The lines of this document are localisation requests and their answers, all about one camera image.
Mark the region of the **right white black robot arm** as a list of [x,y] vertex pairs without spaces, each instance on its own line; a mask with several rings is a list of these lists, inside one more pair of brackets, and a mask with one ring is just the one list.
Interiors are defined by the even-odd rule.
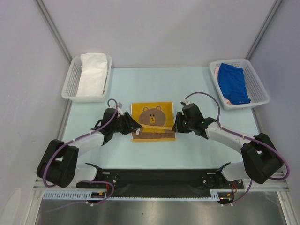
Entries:
[[182,111],[176,113],[172,130],[183,134],[193,132],[207,140],[222,143],[241,154],[241,162],[227,163],[218,169],[220,174],[216,176],[216,184],[220,188],[229,187],[234,180],[247,178],[263,184],[284,165],[283,159],[277,154],[266,134],[248,137],[231,131],[214,118],[204,118],[194,103],[183,106]]

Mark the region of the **white towel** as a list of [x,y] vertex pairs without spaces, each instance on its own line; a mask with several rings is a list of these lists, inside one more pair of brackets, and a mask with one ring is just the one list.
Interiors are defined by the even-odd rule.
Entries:
[[107,56],[104,53],[81,54],[82,72],[77,97],[99,97],[103,95],[108,71]]

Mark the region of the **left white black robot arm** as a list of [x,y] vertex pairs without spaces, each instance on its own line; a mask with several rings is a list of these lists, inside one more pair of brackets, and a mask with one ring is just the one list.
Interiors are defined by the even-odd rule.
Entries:
[[51,140],[37,167],[37,176],[48,188],[65,188],[76,176],[83,177],[88,184],[97,188],[103,183],[103,175],[93,166],[89,169],[83,166],[85,172],[79,172],[78,157],[107,144],[115,133],[128,135],[141,128],[128,112],[123,112],[119,107],[107,108],[102,119],[98,120],[88,133],[68,142]]

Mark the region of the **brown towel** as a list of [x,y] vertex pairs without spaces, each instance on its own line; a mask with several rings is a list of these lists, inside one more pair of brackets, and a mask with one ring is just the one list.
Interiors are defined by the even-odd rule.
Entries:
[[133,142],[175,141],[173,102],[131,104],[131,116],[142,127],[132,133]]

